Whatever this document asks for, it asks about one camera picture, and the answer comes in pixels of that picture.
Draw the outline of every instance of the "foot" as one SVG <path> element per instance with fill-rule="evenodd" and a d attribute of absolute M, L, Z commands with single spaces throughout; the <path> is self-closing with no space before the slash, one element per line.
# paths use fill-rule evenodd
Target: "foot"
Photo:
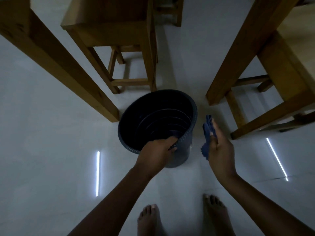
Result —
<path fill-rule="evenodd" d="M 203 202 L 215 228 L 216 235 L 235 235 L 227 208 L 220 201 L 219 197 L 204 194 Z"/>
<path fill-rule="evenodd" d="M 157 205 L 147 205 L 138 218 L 138 236 L 155 235 L 157 228 Z"/>

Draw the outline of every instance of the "blue cloth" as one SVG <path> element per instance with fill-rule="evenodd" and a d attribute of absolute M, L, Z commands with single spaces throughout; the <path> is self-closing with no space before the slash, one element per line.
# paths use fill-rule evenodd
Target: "blue cloth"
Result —
<path fill-rule="evenodd" d="M 215 133 L 215 128 L 212 124 L 212 116 L 206 115 L 206 122 L 202 126 L 203 128 L 203 134 L 206 138 L 206 143 L 203 144 L 201 148 L 202 155 L 208 160 L 209 157 L 209 147 L 210 147 L 210 133 L 213 133 L 213 135 L 217 138 Z"/>

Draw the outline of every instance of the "shiny floor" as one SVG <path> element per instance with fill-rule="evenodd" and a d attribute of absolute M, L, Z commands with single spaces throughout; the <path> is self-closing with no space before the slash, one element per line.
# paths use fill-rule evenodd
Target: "shiny floor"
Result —
<path fill-rule="evenodd" d="M 120 235 L 136 235 L 136 219 L 156 203 L 169 235 L 199 235 L 202 194 L 218 195 L 237 235 L 262 232 L 222 188 L 202 157 L 202 123 L 212 114 L 229 134 L 237 127 L 225 100 L 209 107 L 205 94 L 254 0 L 185 0 L 182 27 L 157 18 L 158 89 L 178 89 L 198 106 L 191 156 L 162 170 L 141 194 Z M 113 95 L 69 35 L 61 29 L 70 0 L 32 0 L 32 8 L 80 65 L 123 112 L 147 87 Z M 6 39 L 0 36 L 0 235 L 66 235 L 125 176 L 137 155 L 119 142 L 110 123 Z M 110 48 L 97 48 L 104 63 Z M 145 78 L 138 53 L 124 54 L 114 78 Z M 242 77 L 265 74 L 254 59 Z M 281 103 L 274 89 L 236 87 L 247 120 Z M 254 187 L 315 228 L 315 124 L 286 133 L 251 134 L 232 141 L 238 173 Z M 285 178 L 266 138 L 269 138 Z M 99 195 L 96 161 L 100 151 Z"/>

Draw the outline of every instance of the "dark blue bucket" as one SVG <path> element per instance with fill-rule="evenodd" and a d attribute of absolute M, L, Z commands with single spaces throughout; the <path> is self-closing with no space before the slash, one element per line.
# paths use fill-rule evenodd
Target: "dark blue bucket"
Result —
<path fill-rule="evenodd" d="M 178 90 L 159 90 L 133 102 L 121 117 L 118 137 L 129 151 L 139 154 L 148 141 L 176 136 L 177 147 L 168 168 L 178 167 L 189 157 L 192 130 L 197 120 L 193 99 Z"/>

